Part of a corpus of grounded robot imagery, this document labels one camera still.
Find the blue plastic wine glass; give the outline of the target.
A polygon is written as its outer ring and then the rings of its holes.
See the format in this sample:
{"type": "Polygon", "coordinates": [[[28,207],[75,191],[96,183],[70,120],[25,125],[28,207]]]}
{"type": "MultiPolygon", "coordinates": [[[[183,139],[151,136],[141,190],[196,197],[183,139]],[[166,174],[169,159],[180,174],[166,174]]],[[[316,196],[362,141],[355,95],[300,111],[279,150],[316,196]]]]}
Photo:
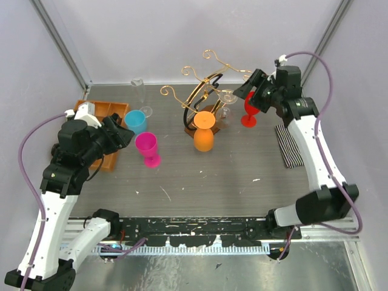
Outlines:
{"type": "Polygon", "coordinates": [[[147,131],[147,118],[140,110],[129,111],[124,117],[124,122],[136,135],[147,131]]]}

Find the pink plastic wine glass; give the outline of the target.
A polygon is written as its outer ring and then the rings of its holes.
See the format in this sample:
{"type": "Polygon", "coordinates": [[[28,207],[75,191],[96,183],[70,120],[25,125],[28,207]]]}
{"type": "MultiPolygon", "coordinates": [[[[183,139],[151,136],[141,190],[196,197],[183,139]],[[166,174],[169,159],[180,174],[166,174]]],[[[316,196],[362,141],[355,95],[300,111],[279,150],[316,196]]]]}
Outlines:
{"type": "Polygon", "coordinates": [[[153,133],[140,133],[135,139],[135,146],[142,155],[145,166],[156,168],[160,165],[161,157],[158,153],[158,140],[153,133]]]}

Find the clear wine glass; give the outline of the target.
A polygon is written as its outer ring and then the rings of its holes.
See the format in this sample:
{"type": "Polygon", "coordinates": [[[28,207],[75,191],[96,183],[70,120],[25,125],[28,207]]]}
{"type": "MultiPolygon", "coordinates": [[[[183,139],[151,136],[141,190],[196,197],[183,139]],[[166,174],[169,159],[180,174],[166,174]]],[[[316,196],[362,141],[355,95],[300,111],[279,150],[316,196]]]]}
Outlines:
{"type": "Polygon", "coordinates": [[[142,78],[136,77],[133,78],[131,81],[131,86],[133,87],[133,91],[135,96],[138,98],[139,102],[141,103],[140,111],[143,112],[146,118],[149,118],[153,110],[151,107],[146,105],[146,87],[144,84],[144,81],[142,78]]]}
{"type": "Polygon", "coordinates": [[[220,107],[215,112],[216,123],[219,129],[226,129],[233,122],[233,112],[230,105],[237,102],[238,97],[233,94],[232,90],[225,89],[218,93],[220,107]]]}

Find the red plastic wine glass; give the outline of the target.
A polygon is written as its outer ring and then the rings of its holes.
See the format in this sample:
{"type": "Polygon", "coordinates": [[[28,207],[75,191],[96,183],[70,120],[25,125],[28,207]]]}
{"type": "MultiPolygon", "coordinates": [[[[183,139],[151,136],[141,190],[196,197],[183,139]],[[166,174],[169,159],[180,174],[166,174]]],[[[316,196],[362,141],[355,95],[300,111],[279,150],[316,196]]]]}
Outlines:
{"type": "Polygon", "coordinates": [[[247,98],[244,101],[244,110],[246,114],[241,118],[241,124],[244,127],[248,127],[248,128],[252,128],[256,126],[257,120],[255,118],[255,115],[257,115],[260,112],[260,110],[256,109],[255,107],[249,104],[249,101],[253,96],[253,94],[254,92],[250,92],[247,95],[247,98]]]}

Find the gold wire glass rack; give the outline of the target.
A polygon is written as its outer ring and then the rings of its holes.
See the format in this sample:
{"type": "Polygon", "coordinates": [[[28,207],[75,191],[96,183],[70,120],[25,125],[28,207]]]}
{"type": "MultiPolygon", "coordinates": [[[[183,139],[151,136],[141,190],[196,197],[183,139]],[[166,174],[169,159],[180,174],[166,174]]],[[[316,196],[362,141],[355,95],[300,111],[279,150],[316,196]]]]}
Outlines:
{"type": "Polygon", "coordinates": [[[185,101],[180,100],[175,92],[175,89],[170,85],[164,85],[160,89],[160,94],[163,96],[169,95],[171,93],[176,101],[179,102],[181,108],[184,109],[183,112],[183,124],[184,131],[191,137],[194,137],[194,134],[197,130],[197,126],[194,124],[194,117],[197,113],[201,111],[207,111],[215,115],[219,109],[225,107],[227,104],[234,103],[233,100],[226,100],[226,96],[232,96],[233,91],[231,89],[220,89],[219,80],[224,76],[224,73],[228,70],[233,70],[234,72],[242,73],[243,80],[246,81],[252,75],[250,70],[240,70],[232,67],[230,64],[220,60],[214,50],[208,49],[203,51],[202,57],[204,59],[215,58],[222,67],[210,75],[199,78],[195,69],[189,65],[181,69],[181,73],[184,76],[189,76],[194,74],[195,78],[198,81],[198,85],[193,89],[185,101]],[[205,102],[209,96],[217,96],[217,101],[213,105],[207,105],[203,109],[200,109],[200,105],[205,102]]]}

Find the orange plastic wine glass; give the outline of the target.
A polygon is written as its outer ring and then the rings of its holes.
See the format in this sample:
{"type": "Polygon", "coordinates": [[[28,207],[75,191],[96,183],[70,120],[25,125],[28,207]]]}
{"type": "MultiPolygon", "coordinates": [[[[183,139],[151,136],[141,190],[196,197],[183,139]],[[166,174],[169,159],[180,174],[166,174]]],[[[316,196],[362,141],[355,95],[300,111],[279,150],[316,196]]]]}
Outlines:
{"type": "Polygon", "coordinates": [[[196,131],[193,137],[193,144],[200,152],[208,152],[213,149],[214,134],[212,127],[215,125],[215,116],[208,111],[201,111],[194,117],[196,131]]]}

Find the striped cloth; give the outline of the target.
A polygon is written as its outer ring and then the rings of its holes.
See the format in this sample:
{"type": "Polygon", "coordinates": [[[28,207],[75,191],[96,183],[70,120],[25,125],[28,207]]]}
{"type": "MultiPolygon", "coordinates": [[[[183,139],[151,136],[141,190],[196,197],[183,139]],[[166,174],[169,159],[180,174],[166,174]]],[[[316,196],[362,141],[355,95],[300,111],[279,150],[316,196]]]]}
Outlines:
{"type": "Polygon", "coordinates": [[[293,169],[304,166],[299,148],[288,129],[279,124],[275,126],[275,133],[285,167],[293,169]]]}

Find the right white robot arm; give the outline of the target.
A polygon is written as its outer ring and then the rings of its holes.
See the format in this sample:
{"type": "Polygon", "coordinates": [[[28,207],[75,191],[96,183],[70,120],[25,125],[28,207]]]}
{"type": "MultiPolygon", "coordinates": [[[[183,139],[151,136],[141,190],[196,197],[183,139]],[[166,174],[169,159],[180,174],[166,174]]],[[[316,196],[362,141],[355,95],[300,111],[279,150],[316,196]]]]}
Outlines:
{"type": "Polygon", "coordinates": [[[319,111],[312,98],[302,96],[301,70],[279,66],[270,76],[256,69],[233,93],[265,113],[276,110],[296,142],[309,181],[309,193],[292,205],[272,209],[266,216],[266,232],[278,239],[287,227],[326,224],[345,218],[359,196],[337,168],[317,123],[319,111]]]}

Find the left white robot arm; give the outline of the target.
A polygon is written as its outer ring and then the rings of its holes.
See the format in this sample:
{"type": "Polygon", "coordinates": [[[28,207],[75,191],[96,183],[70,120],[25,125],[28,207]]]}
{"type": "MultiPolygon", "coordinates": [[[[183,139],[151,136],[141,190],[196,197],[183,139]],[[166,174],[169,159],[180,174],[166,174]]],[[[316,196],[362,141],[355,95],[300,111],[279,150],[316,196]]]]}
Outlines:
{"type": "Polygon", "coordinates": [[[134,133],[122,127],[119,115],[99,121],[87,114],[64,114],[58,146],[42,173],[41,193],[32,190],[39,206],[38,217],[27,251],[17,269],[6,273],[4,282],[19,290],[70,290],[76,273],[88,254],[104,238],[121,234],[116,212],[97,210],[89,224],[65,248],[62,238],[82,187],[92,179],[90,166],[130,144],[134,133]]]}

